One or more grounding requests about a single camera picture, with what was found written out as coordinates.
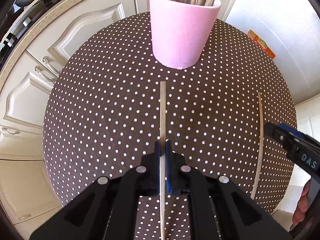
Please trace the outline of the person's right hand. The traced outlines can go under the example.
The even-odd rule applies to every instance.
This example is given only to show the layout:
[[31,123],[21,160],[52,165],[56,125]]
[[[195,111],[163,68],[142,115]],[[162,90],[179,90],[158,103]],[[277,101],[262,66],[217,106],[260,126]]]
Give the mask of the person's right hand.
[[305,214],[309,208],[308,192],[310,189],[310,182],[311,180],[309,179],[307,183],[304,185],[300,199],[293,213],[292,222],[294,226],[296,226],[304,220]]

